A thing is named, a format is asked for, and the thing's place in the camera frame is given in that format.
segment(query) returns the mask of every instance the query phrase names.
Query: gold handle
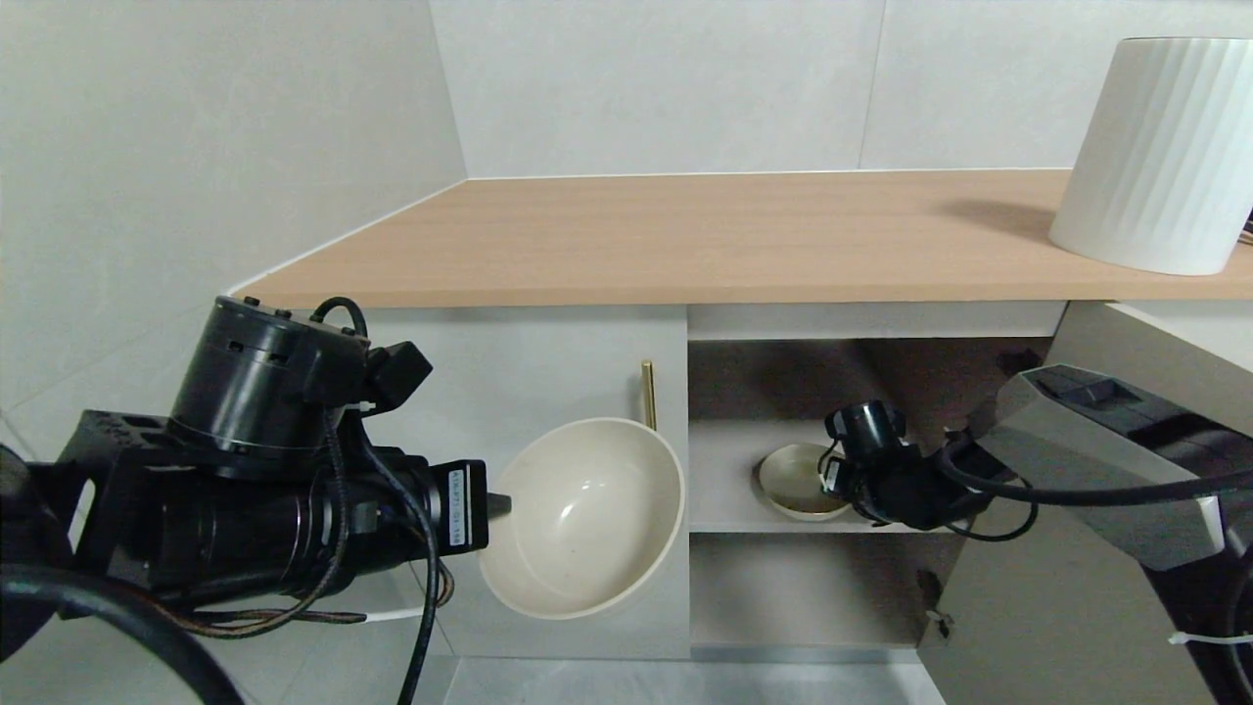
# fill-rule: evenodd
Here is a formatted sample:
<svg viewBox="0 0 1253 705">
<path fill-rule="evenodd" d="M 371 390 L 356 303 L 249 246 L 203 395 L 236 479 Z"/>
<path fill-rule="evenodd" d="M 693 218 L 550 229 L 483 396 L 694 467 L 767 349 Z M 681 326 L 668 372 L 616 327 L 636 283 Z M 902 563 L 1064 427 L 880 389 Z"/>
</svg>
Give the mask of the gold handle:
<svg viewBox="0 0 1253 705">
<path fill-rule="evenodd" d="M 653 384 L 653 362 L 639 364 L 639 383 L 644 393 L 644 426 L 657 431 L 657 386 Z"/>
</svg>

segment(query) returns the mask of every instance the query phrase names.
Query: ribbed vase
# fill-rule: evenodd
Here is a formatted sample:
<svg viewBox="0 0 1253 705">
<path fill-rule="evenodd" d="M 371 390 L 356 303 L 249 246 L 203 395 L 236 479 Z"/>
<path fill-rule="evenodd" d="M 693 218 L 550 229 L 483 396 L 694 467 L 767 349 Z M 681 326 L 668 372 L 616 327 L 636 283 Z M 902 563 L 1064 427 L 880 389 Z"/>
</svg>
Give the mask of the ribbed vase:
<svg viewBox="0 0 1253 705">
<path fill-rule="evenodd" d="M 1253 209 L 1253 40 L 1125 39 L 1049 238 L 1173 274 L 1223 270 Z"/>
</svg>

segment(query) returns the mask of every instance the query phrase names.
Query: cabinet door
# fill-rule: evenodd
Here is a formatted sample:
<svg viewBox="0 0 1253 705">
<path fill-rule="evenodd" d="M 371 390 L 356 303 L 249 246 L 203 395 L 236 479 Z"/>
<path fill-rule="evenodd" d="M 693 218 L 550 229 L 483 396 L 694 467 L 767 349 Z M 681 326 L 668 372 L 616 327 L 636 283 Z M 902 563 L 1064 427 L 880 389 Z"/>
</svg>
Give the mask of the cabinet door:
<svg viewBox="0 0 1253 705">
<path fill-rule="evenodd" d="M 408 403 L 370 421 L 372 438 L 432 462 L 482 458 L 491 480 L 533 441 L 590 417 L 642 418 L 640 362 L 657 376 L 662 436 L 687 468 L 683 307 L 370 311 L 376 343 L 412 339 L 435 372 Z M 571 621 L 524 617 L 487 589 L 476 555 L 447 561 L 456 595 L 439 624 L 461 656 L 685 659 L 684 528 L 630 607 Z"/>
<path fill-rule="evenodd" d="M 1050 349 L 1253 435 L 1250 302 L 1071 303 Z M 979 530 L 1014 528 L 995 502 Z M 967 542 L 918 655 L 949 702 L 1212 702 L 1139 563 L 1065 510 L 1025 537 Z"/>
</svg>

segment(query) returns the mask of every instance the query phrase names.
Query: wooden countertop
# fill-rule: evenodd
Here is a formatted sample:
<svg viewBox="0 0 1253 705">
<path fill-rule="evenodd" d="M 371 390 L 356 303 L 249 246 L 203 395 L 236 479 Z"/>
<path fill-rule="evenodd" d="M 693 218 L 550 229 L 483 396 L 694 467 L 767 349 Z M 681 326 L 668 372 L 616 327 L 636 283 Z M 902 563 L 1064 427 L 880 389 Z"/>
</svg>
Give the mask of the wooden countertop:
<svg viewBox="0 0 1253 705">
<path fill-rule="evenodd" d="M 1068 170 L 469 180 L 238 293 L 286 307 L 1253 298 L 1048 240 Z"/>
</svg>

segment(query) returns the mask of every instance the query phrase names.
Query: label sticker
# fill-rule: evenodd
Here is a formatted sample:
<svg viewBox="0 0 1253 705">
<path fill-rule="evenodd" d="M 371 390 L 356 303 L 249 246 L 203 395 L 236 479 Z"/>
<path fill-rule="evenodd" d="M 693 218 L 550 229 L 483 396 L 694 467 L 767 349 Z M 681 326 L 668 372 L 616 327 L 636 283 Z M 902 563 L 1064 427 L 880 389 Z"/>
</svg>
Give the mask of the label sticker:
<svg viewBox="0 0 1253 705">
<path fill-rule="evenodd" d="M 466 545 L 466 472 L 449 473 L 449 546 Z"/>
</svg>

